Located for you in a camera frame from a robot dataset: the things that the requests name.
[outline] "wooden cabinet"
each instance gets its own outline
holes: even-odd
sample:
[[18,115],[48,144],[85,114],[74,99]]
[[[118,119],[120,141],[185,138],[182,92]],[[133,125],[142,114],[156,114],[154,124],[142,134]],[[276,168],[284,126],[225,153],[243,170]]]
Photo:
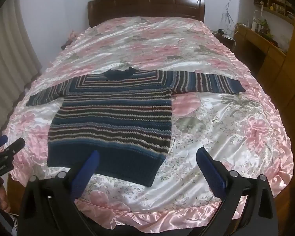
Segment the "wooden cabinet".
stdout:
[[287,135],[295,138],[295,96],[280,114]]
[[274,46],[270,46],[267,55],[272,58],[279,66],[283,64],[285,59],[285,54]]
[[244,38],[247,34],[247,27],[243,27],[242,25],[238,25],[238,33]]
[[270,89],[276,80],[281,66],[276,63],[276,61],[270,56],[266,56],[261,69],[257,75],[257,81],[260,83],[261,87],[269,95]]
[[295,84],[286,75],[284,70],[281,70],[271,86],[268,94],[271,97],[276,109],[283,111],[295,95]]
[[247,29],[246,39],[257,46],[264,54],[268,53],[270,43],[257,33]]

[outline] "wooden desk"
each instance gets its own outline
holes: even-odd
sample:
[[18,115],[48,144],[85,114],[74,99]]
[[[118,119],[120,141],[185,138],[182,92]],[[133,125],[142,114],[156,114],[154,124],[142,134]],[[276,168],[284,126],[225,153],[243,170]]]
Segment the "wooden desk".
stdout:
[[252,75],[269,94],[281,71],[285,54],[271,42],[241,24],[238,24],[234,39],[237,47],[234,50],[235,55],[248,66]]

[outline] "wooden headboard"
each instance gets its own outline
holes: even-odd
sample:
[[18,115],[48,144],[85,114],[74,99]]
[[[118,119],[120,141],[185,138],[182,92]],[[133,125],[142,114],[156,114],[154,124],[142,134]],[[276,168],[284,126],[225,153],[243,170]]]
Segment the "wooden headboard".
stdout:
[[121,17],[205,19],[205,0],[93,0],[88,2],[90,27]]

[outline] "bed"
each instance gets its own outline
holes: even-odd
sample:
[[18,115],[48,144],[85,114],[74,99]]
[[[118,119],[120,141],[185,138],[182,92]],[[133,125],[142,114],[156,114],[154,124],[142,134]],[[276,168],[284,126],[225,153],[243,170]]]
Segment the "bed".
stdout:
[[[14,159],[13,179],[25,186],[33,174],[49,178],[68,170],[46,166],[47,134],[62,99],[26,107],[31,95],[76,76],[134,67],[225,75],[246,92],[174,96],[170,153],[152,187],[94,174],[76,200],[86,216],[104,228],[128,224],[148,233],[205,226],[219,199],[197,166],[200,147],[242,176],[265,174],[274,196],[288,185],[293,156],[279,112],[248,68],[205,26],[204,0],[95,0],[88,12],[93,28],[32,83],[4,131],[7,144],[19,137],[26,143]],[[244,203],[242,198],[234,219]]]

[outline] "human hand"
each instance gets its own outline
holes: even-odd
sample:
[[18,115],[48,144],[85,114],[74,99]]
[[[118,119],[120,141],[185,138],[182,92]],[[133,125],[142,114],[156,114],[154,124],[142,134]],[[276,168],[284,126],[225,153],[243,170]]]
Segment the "human hand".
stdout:
[[3,186],[3,179],[0,177],[0,209],[9,213],[11,210],[10,202],[7,198],[6,190]]

